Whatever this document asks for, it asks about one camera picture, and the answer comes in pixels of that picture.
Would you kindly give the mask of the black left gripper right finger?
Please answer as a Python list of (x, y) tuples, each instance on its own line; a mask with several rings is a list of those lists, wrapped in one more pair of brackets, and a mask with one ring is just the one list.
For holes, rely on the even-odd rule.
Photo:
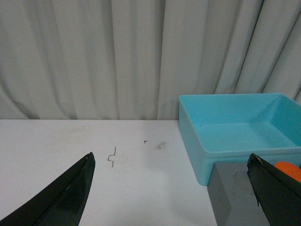
[(301, 183), (252, 153), (247, 175), (271, 226), (301, 224)]

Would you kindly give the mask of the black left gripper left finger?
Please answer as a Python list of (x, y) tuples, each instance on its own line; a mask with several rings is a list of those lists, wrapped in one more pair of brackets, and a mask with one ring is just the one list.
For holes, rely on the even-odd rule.
[(78, 226), (95, 170), (88, 153), (24, 205), (0, 221), (2, 226)]

